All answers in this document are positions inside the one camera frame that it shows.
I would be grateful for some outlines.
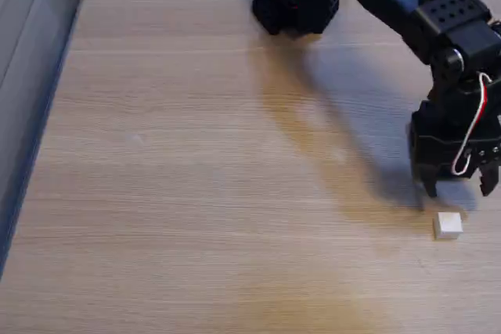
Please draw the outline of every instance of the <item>table surface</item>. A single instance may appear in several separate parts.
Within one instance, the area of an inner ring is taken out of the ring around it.
[[[410,178],[429,70],[355,0],[296,41],[250,1],[85,0],[0,332],[499,333],[501,188]]]

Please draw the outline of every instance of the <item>white cube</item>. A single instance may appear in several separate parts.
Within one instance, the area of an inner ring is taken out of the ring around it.
[[[463,232],[461,214],[459,213],[437,213],[434,218],[436,239],[457,239]]]

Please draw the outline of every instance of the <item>wood grain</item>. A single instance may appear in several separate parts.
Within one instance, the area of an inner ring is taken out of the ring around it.
[[[501,189],[410,179],[427,68],[355,0],[297,41],[250,2],[85,0],[0,331],[498,333]]]

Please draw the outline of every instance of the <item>black robotic arm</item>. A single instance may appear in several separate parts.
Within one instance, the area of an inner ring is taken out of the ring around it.
[[[501,24],[480,0],[358,0],[402,36],[431,66],[433,87],[413,113],[413,173],[436,196],[437,180],[470,178],[480,169],[487,196],[499,182],[501,157]],[[270,34],[321,34],[339,0],[254,0]]]

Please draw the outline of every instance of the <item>white wire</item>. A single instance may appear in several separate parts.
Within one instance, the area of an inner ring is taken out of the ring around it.
[[[477,112],[475,113],[475,116],[474,116],[473,120],[471,121],[470,127],[468,128],[468,131],[467,131],[466,135],[464,136],[464,140],[463,140],[463,143],[461,144],[460,150],[457,152],[456,158],[454,158],[454,161],[452,162],[451,172],[455,176],[460,176],[460,175],[464,174],[465,172],[467,172],[468,167],[470,166],[471,153],[468,154],[468,156],[467,156],[467,162],[464,164],[464,168],[460,172],[457,172],[457,170],[456,170],[457,162],[458,162],[458,160],[460,160],[461,156],[463,155],[464,148],[466,147],[466,145],[468,143],[468,139],[471,136],[471,132],[475,128],[475,125],[477,124],[478,118],[480,117],[480,115],[482,113],[482,109],[484,107],[484,101],[485,101],[484,78],[486,78],[488,82],[492,82],[492,79],[488,76],[488,74],[485,74],[483,72],[480,72],[478,74],[478,84],[480,86],[480,102],[478,103]]]

